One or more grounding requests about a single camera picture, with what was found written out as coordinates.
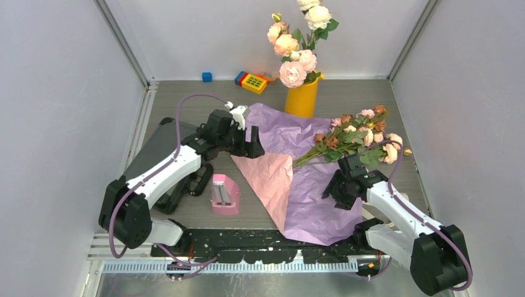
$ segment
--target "peach rose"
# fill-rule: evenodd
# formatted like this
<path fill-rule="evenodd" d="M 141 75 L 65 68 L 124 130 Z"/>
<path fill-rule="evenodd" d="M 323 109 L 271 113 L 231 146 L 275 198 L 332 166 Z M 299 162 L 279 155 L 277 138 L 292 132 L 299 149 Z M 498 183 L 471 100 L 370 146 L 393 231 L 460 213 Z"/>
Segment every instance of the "peach rose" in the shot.
<path fill-rule="evenodd" d="M 315 134 L 315 136 L 313 137 L 313 139 L 315 140 L 315 142 L 321 142 L 325 139 L 326 137 L 324 136 L 323 133 L 317 133 Z"/>
<path fill-rule="evenodd" d="M 274 51 L 278 56 L 284 56 L 290 51 L 295 51 L 299 47 L 299 42 L 291 34 L 282 34 L 274 44 Z"/>
<path fill-rule="evenodd" d="M 379 161 L 387 164 L 392 164 L 397 160 L 397 150 L 392 144 L 386 144 L 383 150 L 388 154 L 386 157 L 380 158 Z"/>
<path fill-rule="evenodd" d="M 279 78 L 282 84 L 288 88 L 297 88 L 305 81 L 306 71 L 298 61 L 287 61 L 282 63 L 279 69 Z"/>
<path fill-rule="evenodd" d="M 374 126 L 374 130 L 377 132 L 384 132 L 386 123 L 384 121 L 377 122 Z"/>
<path fill-rule="evenodd" d="M 344 114 L 341 116 L 341 122 L 342 122 L 343 124 L 349 122 L 350 120 L 352 120 L 352 116 L 349 115 L 349 114 L 345 114 L 345 113 L 344 113 Z"/>
<path fill-rule="evenodd" d="M 374 133 L 371 129 L 367 129 L 368 134 L 363 139 L 364 146 L 369 147 L 372 144 L 372 141 L 374 140 Z"/>
<path fill-rule="evenodd" d="M 374 107 L 374 112 L 376 114 L 384 114 L 386 112 L 386 108 L 382 104 L 377 104 L 376 107 Z"/>
<path fill-rule="evenodd" d="M 343 131 L 345 131 L 345 132 L 353 132 L 353 131 L 355 131 L 355 127 L 352 126 L 352 125 L 349 125 L 345 129 L 343 129 Z"/>
<path fill-rule="evenodd" d="M 387 138 L 387 139 L 390 139 L 390 140 L 393 140 L 393 141 L 397 141 L 397 142 L 399 142 L 401 145 L 403 145 L 403 139 L 402 139 L 399 135 L 397 135 L 397 134 L 394 134 L 394 133 L 387 134 L 387 135 L 386 135 L 386 138 Z M 392 144 L 392 145 L 396 148 L 396 150 L 400 150 L 400 149 L 401 149 L 401 147 L 399 146 L 399 144 Z"/>
<path fill-rule="evenodd" d="M 303 68 L 307 72 L 313 71 L 317 65 L 317 57 L 312 53 L 311 50 L 306 49 L 304 51 L 299 51 L 301 56 L 299 57 L 299 62 L 303 65 Z"/>
<path fill-rule="evenodd" d="M 326 146 L 328 146 L 330 149 L 337 150 L 337 145 L 339 144 L 339 140 L 332 136 L 330 139 L 326 141 Z"/>
<path fill-rule="evenodd" d="M 381 142 L 384 140 L 383 133 L 379 132 L 374 134 L 374 142 Z"/>
<path fill-rule="evenodd" d="M 374 114 L 373 110 L 361 110 L 361 112 L 358 114 L 361 114 L 363 116 L 368 116 L 369 118 L 373 118 L 376 115 Z"/>
<path fill-rule="evenodd" d="M 340 119 L 340 118 L 337 118 L 337 119 L 333 119 L 333 120 L 332 120 L 332 126 L 334 126 L 334 127 L 339 127 L 339 126 L 341 126 L 341 125 L 342 125 L 342 123 L 341 123 L 341 119 Z"/>

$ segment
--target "pink stapler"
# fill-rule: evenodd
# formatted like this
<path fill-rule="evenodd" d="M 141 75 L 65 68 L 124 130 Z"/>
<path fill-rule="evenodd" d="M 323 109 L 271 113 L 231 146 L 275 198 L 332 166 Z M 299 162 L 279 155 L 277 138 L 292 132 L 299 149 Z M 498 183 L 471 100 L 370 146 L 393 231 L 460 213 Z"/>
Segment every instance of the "pink stapler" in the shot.
<path fill-rule="evenodd" d="M 239 185 L 224 174 L 213 175 L 212 208 L 217 215 L 239 214 Z"/>

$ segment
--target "white wall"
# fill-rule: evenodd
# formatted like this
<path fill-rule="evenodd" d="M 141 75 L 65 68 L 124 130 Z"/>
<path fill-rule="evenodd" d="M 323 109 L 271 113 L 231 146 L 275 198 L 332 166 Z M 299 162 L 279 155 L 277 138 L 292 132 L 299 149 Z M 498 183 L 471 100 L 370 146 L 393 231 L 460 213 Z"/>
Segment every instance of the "white wall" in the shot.
<path fill-rule="evenodd" d="M 74 296 L 143 88 L 91 0 L 0 4 L 0 296 Z"/>
<path fill-rule="evenodd" d="M 442 1 L 394 81 L 436 217 L 466 237 L 471 296 L 523 296 L 525 2 Z"/>
<path fill-rule="evenodd" d="M 424 0 L 325 0 L 340 22 L 316 48 L 328 78 L 386 77 Z M 280 61 L 266 33 L 280 12 L 292 28 L 308 30 L 296 0 L 108 0 L 126 39 L 157 80 L 232 79 L 241 70 L 277 72 Z"/>

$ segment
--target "cable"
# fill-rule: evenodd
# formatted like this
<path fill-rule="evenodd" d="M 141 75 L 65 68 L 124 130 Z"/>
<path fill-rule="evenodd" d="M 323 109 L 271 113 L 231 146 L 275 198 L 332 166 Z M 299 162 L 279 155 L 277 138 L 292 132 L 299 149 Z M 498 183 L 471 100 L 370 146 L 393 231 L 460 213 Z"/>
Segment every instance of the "cable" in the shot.
<path fill-rule="evenodd" d="M 469 261 L 467 261 L 467 258 L 465 257 L 465 255 L 459 250 L 458 246 L 455 245 L 445 234 L 443 234 L 443 232 L 441 232 L 441 230 L 439 230 L 438 228 L 436 228 L 433 225 L 429 224 L 424 218 L 420 217 L 408 205 L 406 205 L 397 195 L 394 194 L 394 188 L 393 188 L 393 185 L 392 185 L 392 178 L 394 177 L 394 174 L 397 172 L 397 169 L 399 168 L 399 165 L 401 164 L 401 160 L 403 159 L 403 151 L 404 151 L 403 150 L 403 144 L 401 144 L 400 142 L 397 142 L 395 140 L 384 140 L 384 141 L 377 142 L 377 143 L 367 147 L 359 155 L 362 155 L 364 152 L 366 152 L 367 150 L 373 149 L 374 147 L 377 147 L 377 146 L 383 145 L 383 144 L 388 144 L 388 143 L 390 143 L 390 144 L 397 144 L 400 147 L 400 150 L 399 150 L 400 154 L 398 154 L 399 158 L 397 159 L 396 166 L 394 167 L 394 169 L 392 170 L 392 173 L 388 177 L 387 185 L 388 185 L 388 190 L 390 191 L 390 194 L 394 197 L 396 202 L 399 205 L 401 205 L 401 207 L 403 209 L 408 211 L 419 222 L 421 222 L 425 226 L 429 227 L 432 231 L 434 231 L 437 235 L 439 235 L 446 243 L 448 243 L 450 245 L 450 247 L 454 250 L 454 252 L 456 252 L 456 254 L 459 256 L 459 258 L 461 259 L 461 262 L 463 262 L 463 265 L 465 265 L 465 269 L 467 270 L 467 282 L 463 286 L 460 286 L 458 288 L 452 287 L 452 288 L 450 288 L 450 290 L 452 290 L 452 291 L 464 291 L 464 290 L 468 289 L 470 287 L 471 283 L 472 283 L 472 267 L 471 267 Z"/>
<path fill-rule="evenodd" d="M 130 188 L 125 194 L 124 196 L 122 196 L 122 198 L 120 198 L 120 200 L 117 202 L 116 206 L 115 206 L 115 209 L 113 210 L 113 213 L 111 214 L 111 218 L 110 218 L 110 225 L 109 225 L 109 234 L 110 234 L 110 251 L 111 251 L 111 254 L 113 255 L 113 257 L 117 258 L 117 259 L 120 259 L 122 258 L 122 256 L 124 255 L 124 253 L 126 253 L 126 250 L 128 249 L 128 247 L 124 247 L 124 249 L 122 250 L 122 252 L 119 254 L 116 252 L 116 249 L 115 249 L 115 238 L 114 238 L 114 231 L 115 231 L 115 220 L 116 220 L 116 216 L 117 216 L 117 213 L 118 211 L 120 210 L 120 208 L 122 207 L 122 205 L 126 202 L 126 199 L 131 195 L 131 193 L 133 193 L 136 189 L 138 189 L 140 186 L 142 186 L 143 184 L 145 184 L 148 180 L 152 179 L 154 176 L 156 176 L 157 174 L 159 174 L 160 172 L 162 172 L 166 167 L 168 167 L 171 163 L 173 163 L 175 161 L 175 159 L 177 159 L 178 157 L 178 154 L 180 152 L 180 149 L 181 149 L 181 136 L 180 136 L 180 124 L 179 124 L 179 118 L 180 118 L 180 109 L 182 107 L 182 104 L 186 101 L 186 100 L 189 100 L 190 98 L 193 98 L 193 97 L 209 97 L 209 98 L 214 98 L 214 99 L 217 99 L 219 101 L 221 101 L 222 103 L 225 103 L 227 104 L 228 102 L 224 99 L 221 99 L 219 97 L 215 97 L 215 96 L 212 96 L 212 95 L 207 95 L 207 94 L 195 94 L 195 95 L 191 95 L 191 96 L 188 96 L 184 99 L 182 99 L 178 106 L 177 106 L 177 112 L 176 112 L 176 118 L 175 118 L 175 130 L 176 130 L 176 133 L 177 133 L 177 148 L 175 149 L 175 152 L 173 153 L 173 158 L 171 158 L 169 161 L 167 161 L 164 165 L 162 165 L 160 168 L 158 168 L 157 170 L 155 170 L 154 172 L 152 172 L 150 175 L 146 176 L 142 181 L 138 182 L 135 186 L 133 186 L 132 188 Z"/>

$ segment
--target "toy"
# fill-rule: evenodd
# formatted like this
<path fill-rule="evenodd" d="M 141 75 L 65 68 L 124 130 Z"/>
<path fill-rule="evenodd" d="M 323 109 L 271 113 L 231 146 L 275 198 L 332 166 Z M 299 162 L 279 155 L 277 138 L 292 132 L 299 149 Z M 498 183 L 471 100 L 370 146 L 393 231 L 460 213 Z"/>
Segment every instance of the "toy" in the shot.
<path fill-rule="evenodd" d="M 202 81 L 203 82 L 211 82 L 213 80 L 213 76 L 211 72 L 203 72 L 202 73 Z"/>
<path fill-rule="evenodd" d="M 268 82 L 269 80 L 261 75 L 254 75 L 244 71 L 239 72 L 239 75 L 235 78 L 236 85 L 259 95 L 264 91 Z"/>
<path fill-rule="evenodd" d="M 239 185 L 224 174 L 213 175 L 212 208 L 217 215 L 239 214 Z"/>

